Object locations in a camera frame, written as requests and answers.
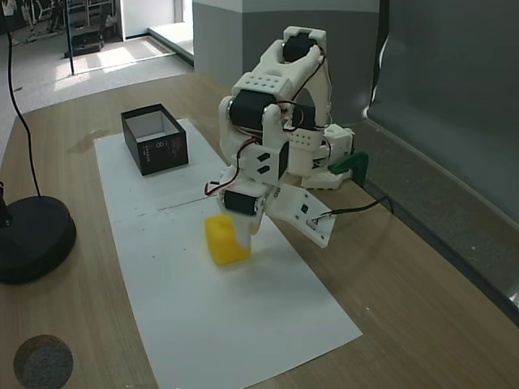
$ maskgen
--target open box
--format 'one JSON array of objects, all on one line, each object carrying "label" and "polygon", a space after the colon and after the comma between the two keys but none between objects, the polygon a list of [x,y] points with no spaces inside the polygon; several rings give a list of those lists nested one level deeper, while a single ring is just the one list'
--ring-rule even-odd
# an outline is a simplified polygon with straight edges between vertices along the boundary
[{"label": "open box", "polygon": [[124,139],[143,176],[188,164],[186,131],[163,105],[121,117]]}]

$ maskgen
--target table surface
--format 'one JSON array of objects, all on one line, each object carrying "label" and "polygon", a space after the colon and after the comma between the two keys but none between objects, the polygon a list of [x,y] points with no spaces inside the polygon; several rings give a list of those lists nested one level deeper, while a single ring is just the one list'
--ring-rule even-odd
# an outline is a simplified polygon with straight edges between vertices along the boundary
[{"label": "table surface", "polygon": [[[19,387],[16,350],[46,334],[73,353],[66,387],[157,388],[122,278],[93,141],[122,132],[121,112],[162,103],[189,118],[219,152],[217,110],[227,93],[189,74],[27,114],[42,192],[70,208],[78,239],[44,279],[0,286],[0,387]],[[0,172],[8,203],[34,195],[26,149],[17,120]],[[316,193],[331,208],[372,201],[351,182]],[[256,388],[517,387],[519,329],[385,208],[340,217],[325,250],[277,224],[364,335]]]}]

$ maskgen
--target yellow sponge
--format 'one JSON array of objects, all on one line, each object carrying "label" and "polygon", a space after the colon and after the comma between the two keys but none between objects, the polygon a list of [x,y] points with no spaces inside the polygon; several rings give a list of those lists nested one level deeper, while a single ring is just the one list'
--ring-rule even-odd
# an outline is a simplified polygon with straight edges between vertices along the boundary
[{"label": "yellow sponge", "polygon": [[242,261],[251,256],[251,249],[243,248],[234,237],[234,223],[227,215],[214,216],[205,221],[209,252],[218,266]]}]

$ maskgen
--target black lamp base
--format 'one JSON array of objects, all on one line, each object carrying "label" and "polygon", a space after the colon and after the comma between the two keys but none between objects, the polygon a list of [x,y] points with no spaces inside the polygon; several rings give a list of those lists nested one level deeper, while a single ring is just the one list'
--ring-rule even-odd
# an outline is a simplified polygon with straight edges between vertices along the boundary
[{"label": "black lamp base", "polygon": [[38,280],[60,265],[74,247],[71,214],[51,197],[22,199],[7,208],[13,223],[0,229],[0,283]]}]

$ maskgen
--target white robotic arm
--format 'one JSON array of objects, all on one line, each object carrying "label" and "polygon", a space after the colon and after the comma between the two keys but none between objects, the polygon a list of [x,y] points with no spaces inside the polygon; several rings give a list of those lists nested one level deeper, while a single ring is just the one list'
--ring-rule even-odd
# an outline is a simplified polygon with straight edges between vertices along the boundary
[{"label": "white robotic arm", "polygon": [[[347,178],[326,169],[351,152],[353,132],[330,123],[325,50],[326,32],[287,28],[285,39],[275,41],[221,102],[220,145],[231,166],[205,193],[218,194],[222,212],[234,222],[236,242],[249,253],[264,214],[328,245],[335,219],[313,220],[329,209],[306,189],[281,183],[287,172],[313,188],[336,189]],[[303,89],[315,108],[296,102]],[[208,229],[210,246],[214,239]]]}]

